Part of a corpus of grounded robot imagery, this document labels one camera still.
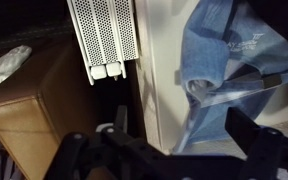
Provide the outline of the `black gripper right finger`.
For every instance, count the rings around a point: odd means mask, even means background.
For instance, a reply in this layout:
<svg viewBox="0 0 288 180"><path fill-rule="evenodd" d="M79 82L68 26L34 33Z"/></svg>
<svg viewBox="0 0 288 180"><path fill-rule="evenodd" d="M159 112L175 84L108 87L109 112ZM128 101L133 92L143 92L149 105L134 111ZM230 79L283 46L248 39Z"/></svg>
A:
<svg viewBox="0 0 288 180"><path fill-rule="evenodd" d="M262 128L238 108L227 111L225 129L247 155L239 180L276 180L282 151L282 133Z"/></svg>

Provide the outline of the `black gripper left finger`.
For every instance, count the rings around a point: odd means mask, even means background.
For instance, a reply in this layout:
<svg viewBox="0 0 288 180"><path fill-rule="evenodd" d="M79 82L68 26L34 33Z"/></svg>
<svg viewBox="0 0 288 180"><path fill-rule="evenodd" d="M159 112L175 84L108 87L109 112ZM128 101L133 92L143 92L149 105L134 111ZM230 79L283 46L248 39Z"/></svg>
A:
<svg viewBox="0 0 288 180"><path fill-rule="evenodd" d="M129 136L127 126L127 107L119 106L115 120L99 125L93 137L68 133L43 180L167 180L164 155Z"/></svg>

